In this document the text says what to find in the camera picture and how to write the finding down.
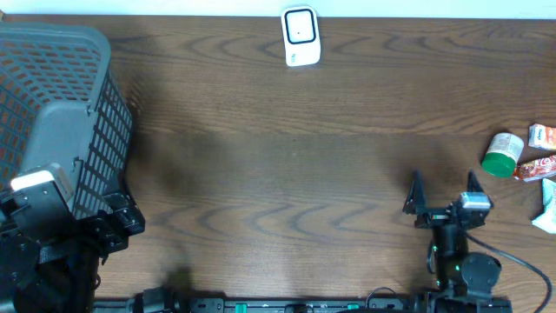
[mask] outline white wall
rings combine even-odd
[[[320,17],[556,19],[556,0],[2,0],[6,13],[277,17],[305,3]]]

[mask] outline white device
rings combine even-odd
[[[288,66],[309,65],[321,59],[321,38],[316,12],[309,6],[285,9],[281,29]]]
[[[75,194],[69,178],[63,171],[62,166],[58,163],[50,163],[26,171],[22,175],[11,180],[11,188],[14,191],[18,191],[47,182],[54,182],[66,203],[68,203]]]

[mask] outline gray plastic basket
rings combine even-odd
[[[111,213],[101,194],[125,164],[132,120],[109,61],[108,40],[97,30],[0,23],[0,189],[18,173],[59,163],[74,185],[69,208],[77,219]],[[43,121],[45,108],[68,103],[77,113]]]

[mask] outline snack wrapper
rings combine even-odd
[[[556,234],[556,183],[542,180],[542,203],[545,213],[533,220],[533,225],[550,234]]]
[[[556,150],[556,128],[535,124],[529,127],[529,147]]]
[[[518,165],[513,176],[524,182],[532,182],[556,175],[556,155]]]

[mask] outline green cap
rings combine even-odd
[[[486,173],[496,177],[511,177],[516,165],[511,157],[492,152],[485,155],[481,166]]]

